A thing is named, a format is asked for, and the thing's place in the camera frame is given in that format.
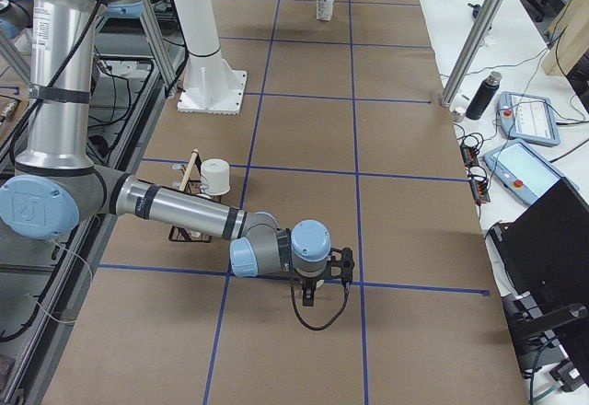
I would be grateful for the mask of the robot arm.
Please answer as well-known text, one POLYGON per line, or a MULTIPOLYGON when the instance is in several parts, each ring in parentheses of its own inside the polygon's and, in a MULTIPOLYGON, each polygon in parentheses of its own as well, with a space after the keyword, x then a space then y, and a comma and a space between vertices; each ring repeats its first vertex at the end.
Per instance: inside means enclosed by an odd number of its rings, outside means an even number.
POLYGON ((33 26, 33 0, 1 0, 1 31, 10 40, 33 26))

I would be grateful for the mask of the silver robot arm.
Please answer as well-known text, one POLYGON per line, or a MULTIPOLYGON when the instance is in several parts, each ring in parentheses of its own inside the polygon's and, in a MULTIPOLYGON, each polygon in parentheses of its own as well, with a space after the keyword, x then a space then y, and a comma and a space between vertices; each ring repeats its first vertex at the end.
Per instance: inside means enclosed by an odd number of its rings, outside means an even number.
POLYGON ((53 239, 95 214, 133 214, 220 237, 233 273, 286 272, 295 304, 310 307, 335 259, 328 229, 316 220, 280 228, 271 214, 248 213, 199 195, 161 187, 87 155, 97 18, 142 0, 32 0, 30 105, 17 126, 28 137, 10 150, 15 175, 1 189, 1 218, 14 232, 53 239))

